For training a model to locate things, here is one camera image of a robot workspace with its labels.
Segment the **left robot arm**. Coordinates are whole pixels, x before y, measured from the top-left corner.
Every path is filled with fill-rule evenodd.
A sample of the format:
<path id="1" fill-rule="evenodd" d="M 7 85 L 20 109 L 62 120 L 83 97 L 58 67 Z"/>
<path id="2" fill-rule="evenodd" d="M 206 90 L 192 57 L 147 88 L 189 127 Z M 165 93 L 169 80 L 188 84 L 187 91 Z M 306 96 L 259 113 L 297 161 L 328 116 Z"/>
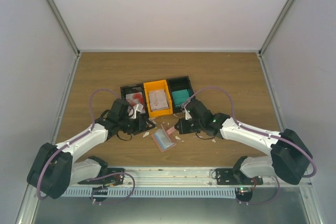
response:
<path id="1" fill-rule="evenodd" d="M 36 188 L 40 198 L 57 199 L 74 184 L 98 185 L 106 188 L 123 183 L 124 169 L 111 170 L 104 160 L 90 156 L 78 159 L 97 145 L 125 133 L 129 137 L 155 128 L 155 124 L 141 113 L 142 107 L 116 99 L 111 109 L 84 131 L 58 144 L 42 145 L 27 175 L 27 183 Z"/>

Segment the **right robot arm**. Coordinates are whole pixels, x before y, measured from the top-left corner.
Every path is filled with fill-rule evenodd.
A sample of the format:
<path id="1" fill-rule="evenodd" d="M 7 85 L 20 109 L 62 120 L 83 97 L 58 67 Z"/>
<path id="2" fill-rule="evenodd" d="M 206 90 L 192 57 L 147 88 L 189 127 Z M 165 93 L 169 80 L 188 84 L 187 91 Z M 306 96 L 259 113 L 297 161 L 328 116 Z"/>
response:
<path id="1" fill-rule="evenodd" d="M 242 143 L 264 154 L 238 159 L 231 170 L 237 184 L 243 185 L 258 176 L 277 176 L 288 184 L 297 185 L 306 176 L 313 157 L 295 131 L 277 132 L 244 125 L 230 115 L 213 114 L 199 100 L 189 102 L 184 114 L 174 126 L 179 134 L 204 132 L 210 138 Z"/>

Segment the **pink leather card holder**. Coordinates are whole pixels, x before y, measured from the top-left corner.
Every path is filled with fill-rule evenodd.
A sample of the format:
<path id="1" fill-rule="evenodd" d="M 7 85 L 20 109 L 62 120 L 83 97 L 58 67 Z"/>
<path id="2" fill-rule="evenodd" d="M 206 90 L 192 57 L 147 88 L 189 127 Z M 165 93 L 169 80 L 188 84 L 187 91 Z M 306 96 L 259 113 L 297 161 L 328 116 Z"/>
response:
<path id="1" fill-rule="evenodd" d="M 176 140 L 173 136 L 176 129 L 175 127 L 167 127 L 164 124 L 160 126 L 161 128 L 152 134 L 152 138 L 160 152 L 165 152 L 176 145 Z"/>

